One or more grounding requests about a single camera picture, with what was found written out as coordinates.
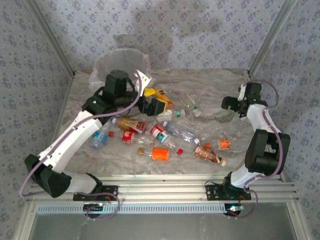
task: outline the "white vent grille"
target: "white vent grille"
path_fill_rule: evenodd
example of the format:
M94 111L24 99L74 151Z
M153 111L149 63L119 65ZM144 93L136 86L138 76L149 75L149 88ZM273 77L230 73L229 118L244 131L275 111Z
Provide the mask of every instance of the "white vent grille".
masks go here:
M116 204L104 205L102 211L95 213L109 214L117 209ZM122 204L118 214L218 214L225 213L223 203L190 204ZM39 204L38 214L83 214L82 204Z

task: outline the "bottle label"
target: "bottle label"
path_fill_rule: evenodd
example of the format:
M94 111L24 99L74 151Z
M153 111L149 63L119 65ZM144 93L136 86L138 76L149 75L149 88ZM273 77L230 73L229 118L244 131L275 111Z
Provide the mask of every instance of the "bottle label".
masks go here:
M134 142L135 133L132 131L124 131L122 135L122 142L132 144Z
M102 131L98 130L92 135L91 138L101 142L102 144L105 144L108 136L104 134Z
M158 114L157 117L171 116L171 114L172 114L171 110L165 110L163 113Z
M162 89L155 91L154 96L157 99L160 99L160 100L167 102L167 108L173 107L173 105L174 105L173 102L170 101L170 99L166 96L165 92Z
M211 151L207 148L203 148L200 145L197 145L195 147L193 154L202 158L202 159L206 159L208 161L214 162L216 164L220 163L219 159L217 158L217 155L213 151Z
M152 149L151 157L152 157L153 160L168 161L169 150L166 149L166 148L154 147Z
M180 111L179 110L175 110L175 115L177 118L179 118L181 116Z
M119 122L119 128L136 134L143 134L146 131L146 123L129 117L123 117Z
M220 150L226 150L230 148L230 143L227 138L220 138Z
M161 144L164 143L167 137L170 136L170 134L159 124L155 125L150 133L152 136L154 136Z

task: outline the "wall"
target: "wall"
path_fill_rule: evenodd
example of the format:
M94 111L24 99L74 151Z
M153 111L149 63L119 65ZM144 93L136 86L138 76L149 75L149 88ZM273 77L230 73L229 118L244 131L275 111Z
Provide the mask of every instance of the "wall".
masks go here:
M24 158L53 137L70 76L23 1L0 1L0 239L12 239Z
M315 239L320 239L319 32L319 1L298 0L255 75L279 91L279 105L270 114L291 136L285 171L298 188ZM265 95L271 101L275 94Z
M161 68L248 68L282 1L36 0L74 70L121 47Z

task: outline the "trash pile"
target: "trash pile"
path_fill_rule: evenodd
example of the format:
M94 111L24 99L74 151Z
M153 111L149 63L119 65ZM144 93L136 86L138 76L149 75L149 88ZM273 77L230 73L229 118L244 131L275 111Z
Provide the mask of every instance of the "trash pile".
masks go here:
M148 121L131 117L112 117L92 135L89 140L91 147L99 150L108 145L108 141L118 139L123 144L136 145L136 153L140 158L169 161L170 155L181 158L194 155L221 167L227 164L227 160L217 152L234 149L228 138L214 135L203 137L193 132L192 126L185 127L180 124L181 118L194 119L202 115L196 101L188 93L182 91L177 94L184 108L175 108L175 103L158 85L145 88L144 91L148 96L153 95L165 102L165 111L150 117Z

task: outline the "red bottle cap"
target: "red bottle cap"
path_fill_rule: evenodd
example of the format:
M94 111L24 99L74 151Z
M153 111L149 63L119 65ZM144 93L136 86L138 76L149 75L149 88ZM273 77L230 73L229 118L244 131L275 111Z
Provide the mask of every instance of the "red bottle cap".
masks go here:
M176 154L181 155L184 151L180 148L178 151L176 151Z

